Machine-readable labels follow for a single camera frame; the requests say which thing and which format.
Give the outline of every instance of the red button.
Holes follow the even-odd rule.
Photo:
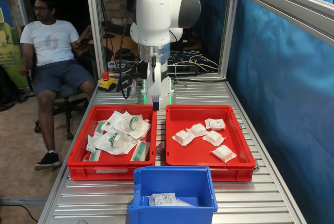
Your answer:
[[[109,79],[109,72],[103,72],[102,73],[102,79],[108,80]]]

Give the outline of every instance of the white t-shirt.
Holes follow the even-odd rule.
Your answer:
[[[70,22],[56,20],[55,24],[44,25],[34,21],[26,25],[20,42],[33,44],[37,65],[42,66],[73,59],[71,43],[78,39],[78,32]]]

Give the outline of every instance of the floor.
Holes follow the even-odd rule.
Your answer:
[[[70,100],[84,96],[74,96]],[[16,103],[9,110],[0,112],[0,202],[3,199],[7,200],[6,203],[10,200],[25,200],[26,207],[38,220],[60,168],[34,170],[35,163],[46,153],[42,135],[34,132],[37,112],[36,97],[29,98],[24,103]],[[72,113],[73,135],[83,114]],[[71,141],[66,139],[65,115],[55,116],[54,122],[56,151],[59,158],[64,160],[71,145]],[[21,207],[0,207],[0,217],[3,224],[35,223]]]

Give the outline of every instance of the black sneaker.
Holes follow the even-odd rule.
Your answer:
[[[47,168],[58,167],[61,164],[62,163],[59,161],[58,154],[55,154],[54,152],[47,152],[43,159],[36,163],[35,170],[39,171]]]

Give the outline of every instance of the brick wall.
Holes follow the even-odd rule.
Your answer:
[[[23,26],[23,20],[20,12],[20,7],[17,0],[8,0],[11,18],[13,20],[14,29],[17,33],[18,39],[21,38],[21,26]]]
[[[116,25],[123,26],[129,14],[126,0],[103,0],[108,21]],[[133,14],[131,14],[128,24],[132,24]]]

